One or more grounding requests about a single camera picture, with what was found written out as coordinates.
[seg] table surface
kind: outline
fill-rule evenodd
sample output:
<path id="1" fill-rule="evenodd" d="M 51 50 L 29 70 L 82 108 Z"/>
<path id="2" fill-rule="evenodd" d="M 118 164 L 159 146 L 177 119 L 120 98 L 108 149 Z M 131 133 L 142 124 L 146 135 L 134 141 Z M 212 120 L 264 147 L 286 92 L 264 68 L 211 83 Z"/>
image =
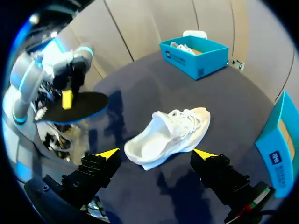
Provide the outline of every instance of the table surface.
<path id="1" fill-rule="evenodd" d="M 121 167 L 99 193 L 111 223 L 218 224 L 230 211 L 200 183 L 191 153 L 174 155 L 150 171 L 128 160 L 125 142 L 146 127 L 155 111 L 207 108 L 211 124 L 196 148 L 229 157 L 237 171 L 251 177 L 251 185 L 271 184 L 254 143 L 273 103 L 237 70 L 226 67 L 194 81 L 157 52 L 109 75 L 94 91 L 107 94 L 109 103 L 90 119 L 91 152 L 121 150 Z M 266 208 L 279 202 L 271 199 Z"/>

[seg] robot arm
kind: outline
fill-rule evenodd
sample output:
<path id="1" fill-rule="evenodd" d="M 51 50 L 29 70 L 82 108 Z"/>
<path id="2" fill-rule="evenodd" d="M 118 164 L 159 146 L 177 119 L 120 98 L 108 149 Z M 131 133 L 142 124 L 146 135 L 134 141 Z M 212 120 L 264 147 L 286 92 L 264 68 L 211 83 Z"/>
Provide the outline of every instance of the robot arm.
<path id="1" fill-rule="evenodd" d="M 42 81 L 53 84 L 55 89 L 63 90 L 71 82 L 74 96 L 84 84 L 85 74 L 91 67 L 93 50 L 89 44 L 79 46 L 76 50 L 67 52 L 51 66 L 51 72 L 46 72 L 27 52 L 23 52 L 16 60 L 10 75 L 10 84 L 19 90 L 13 107 L 13 118 L 22 124 L 27 119 L 30 103 L 36 97 Z"/>

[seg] wall panel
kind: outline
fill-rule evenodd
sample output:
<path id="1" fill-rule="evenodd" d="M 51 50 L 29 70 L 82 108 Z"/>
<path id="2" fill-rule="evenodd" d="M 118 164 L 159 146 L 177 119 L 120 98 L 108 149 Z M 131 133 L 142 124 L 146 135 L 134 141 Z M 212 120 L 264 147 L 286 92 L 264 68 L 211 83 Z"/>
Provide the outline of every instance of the wall panel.
<path id="1" fill-rule="evenodd" d="M 274 102 L 289 74 L 293 43 L 275 15 L 259 0 L 246 0 L 249 49 L 244 75 Z"/>
<path id="2" fill-rule="evenodd" d="M 81 43 L 93 45 L 93 64 L 102 77 L 132 62 L 103 0 L 96 0 L 86 7 L 70 27 Z"/>
<path id="3" fill-rule="evenodd" d="M 232 56 L 234 45 L 234 23 L 230 0 L 194 0 L 199 29 L 207 33 L 210 40 L 229 47 Z"/>

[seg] sneaker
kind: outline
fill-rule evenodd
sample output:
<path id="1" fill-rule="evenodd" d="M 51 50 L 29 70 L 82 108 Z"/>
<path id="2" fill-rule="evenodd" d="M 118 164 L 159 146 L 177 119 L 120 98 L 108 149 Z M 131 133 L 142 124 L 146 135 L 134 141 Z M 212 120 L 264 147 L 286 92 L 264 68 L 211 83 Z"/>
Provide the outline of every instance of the sneaker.
<path id="1" fill-rule="evenodd" d="M 176 49 L 180 49 L 180 50 L 183 50 L 183 51 L 185 51 L 185 52 L 188 52 L 188 53 L 190 53 L 190 54 L 193 54 L 193 55 L 195 55 L 195 53 L 193 52 L 193 50 L 191 49 L 191 48 L 189 48 L 186 44 L 180 44 L 180 45 L 178 45 L 177 43 L 175 43 L 175 42 L 171 42 L 170 43 L 170 46 L 171 47 L 174 47 L 174 48 L 176 48 Z"/>
<path id="2" fill-rule="evenodd" d="M 205 136 L 211 115 L 203 107 L 169 114 L 157 111 L 139 135 L 124 146 L 127 157 L 150 170 L 175 153 L 192 151 Z"/>

